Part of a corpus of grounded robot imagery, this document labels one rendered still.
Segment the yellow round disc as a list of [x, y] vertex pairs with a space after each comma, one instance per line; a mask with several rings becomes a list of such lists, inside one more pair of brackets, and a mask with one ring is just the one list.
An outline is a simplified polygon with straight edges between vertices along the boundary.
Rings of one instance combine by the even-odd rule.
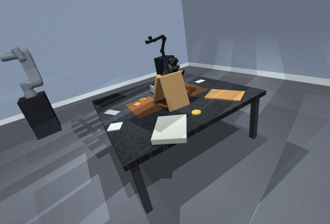
[[200, 110], [193, 110], [192, 115], [200, 115], [201, 111]]

